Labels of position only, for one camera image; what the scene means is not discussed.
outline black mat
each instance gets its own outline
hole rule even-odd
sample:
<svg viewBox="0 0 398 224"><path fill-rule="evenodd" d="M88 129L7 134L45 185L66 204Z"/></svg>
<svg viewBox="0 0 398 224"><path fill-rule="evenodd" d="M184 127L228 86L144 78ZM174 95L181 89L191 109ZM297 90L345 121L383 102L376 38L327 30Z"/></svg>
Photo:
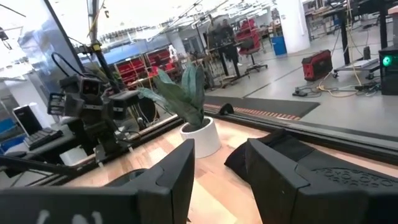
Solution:
<svg viewBox="0 0 398 224"><path fill-rule="evenodd" d="M206 96L205 104L223 106L230 103L234 108L266 111L271 113L288 114L299 118L314 110L319 103L290 100L268 100L257 98L235 98L222 96Z"/></svg>

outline gray floor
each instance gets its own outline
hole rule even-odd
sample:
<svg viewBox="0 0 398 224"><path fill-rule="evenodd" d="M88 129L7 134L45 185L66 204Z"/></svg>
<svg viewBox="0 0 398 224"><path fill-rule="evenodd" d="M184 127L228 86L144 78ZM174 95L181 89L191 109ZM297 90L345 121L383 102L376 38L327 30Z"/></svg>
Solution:
<svg viewBox="0 0 398 224"><path fill-rule="evenodd" d="M392 40L392 24L388 24L388 40ZM217 89L209 92L213 96L232 96L240 98L264 98L277 100L297 100L297 101L316 101L321 105L304 116L301 121L308 123L324 124L339 128L355 129L370 133L398 136L398 96L382 96L376 93L373 96L350 96L343 98L332 97L328 93L323 93L318 98L300 98L292 96L296 86L308 85L303 78L301 61L303 57L311 55L319 50L332 50L336 42L338 33L325 36L322 39L314 40L311 47L307 50L293 55L275 57L269 45L266 47L267 53L257 53L256 61L267 63L269 68L260 73L253 73L250 78L243 78L237 84L227 87L227 89ZM362 52L365 45L369 45L373 57L378 57L380 49L379 27L370 28L363 31L362 28L356 29L352 33L355 45ZM359 58L361 54L356 49L351 49L352 58ZM344 64L341 37L337 40L336 50L333 53L333 66L335 68ZM248 60L243 58L243 62L248 64ZM337 79L329 77L323 85L330 87L343 87L358 84L353 72L340 72ZM366 73L358 73L362 83L367 83Z"/></svg>

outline blue trash bin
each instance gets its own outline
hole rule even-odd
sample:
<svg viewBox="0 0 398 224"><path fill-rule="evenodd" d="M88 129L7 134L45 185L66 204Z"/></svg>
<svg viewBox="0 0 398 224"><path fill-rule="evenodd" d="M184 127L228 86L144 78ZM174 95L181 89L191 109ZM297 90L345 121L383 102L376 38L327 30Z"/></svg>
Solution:
<svg viewBox="0 0 398 224"><path fill-rule="evenodd" d="M272 37L271 43L274 46L274 52L276 56L287 53L284 36Z"/></svg>

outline green leaf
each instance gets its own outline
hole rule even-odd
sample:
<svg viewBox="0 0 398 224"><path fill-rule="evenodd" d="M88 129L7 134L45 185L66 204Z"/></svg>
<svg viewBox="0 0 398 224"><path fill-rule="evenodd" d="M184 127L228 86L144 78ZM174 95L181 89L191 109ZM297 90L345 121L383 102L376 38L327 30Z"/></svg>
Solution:
<svg viewBox="0 0 398 224"><path fill-rule="evenodd" d="M182 74L181 78L181 87L185 90L189 97L194 97L195 95L195 86L191 86L192 80L195 79L196 75L196 68L195 66L189 62L187 64L187 69L185 69L184 73Z"/></svg>
<svg viewBox="0 0 398 224"><path fill-rule="evenodd" d="M195 87L195 92L192 96L191 104L198 110L203 109L205 103L205 71L202 66L199 66L195 72L194 79L191 80L191 86Z"/></svg>
<svg viewBox="0 0 398 224"><path fill-rule="evenodd" d="M153 101L156 101L158 103L162 103L163 105L166 104L166 99L163 96L159 96L156 94L154 91L148 89L148 88L138 88L139 91L139 96L140 97L146 97L149 98Z"/></svg>
<svg viewBox="0 0 398 224"><path fill-rule="evenodd" d="M201 126L203 114L190 104L191 98L181 87L173 83L161 82L157 77L154 78L154 82L174 113L194 127Z"/></svg>
<svg viewBox="0 0 398 224"><path fill-rule="evenodd" d="M167 73L165 73L162 69L157 70L157 74L159 75L160 80L164 83L174 83L172 79L169 77Z"/></svg>

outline wooden table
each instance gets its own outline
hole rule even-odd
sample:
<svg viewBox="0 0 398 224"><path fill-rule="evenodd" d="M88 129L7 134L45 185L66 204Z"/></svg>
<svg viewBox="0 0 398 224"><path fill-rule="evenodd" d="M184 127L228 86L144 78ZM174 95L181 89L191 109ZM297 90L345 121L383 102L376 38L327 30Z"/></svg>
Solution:
<svg viewBox="0 0 398 224"><path fill-rule="evenodd" d="M268 133L226 121L215 121L222 148L212 156L195 161L195 181L188 217L194 224L260 224L260 215L250 186L224 166L224 161L247 138L259 138ZM138 147L132 154L69 182L67 186L101 187L134 169L150 168L181 143L179 128L176 128ZM311 146L368 169L398 177L396 166Z"/></svg>

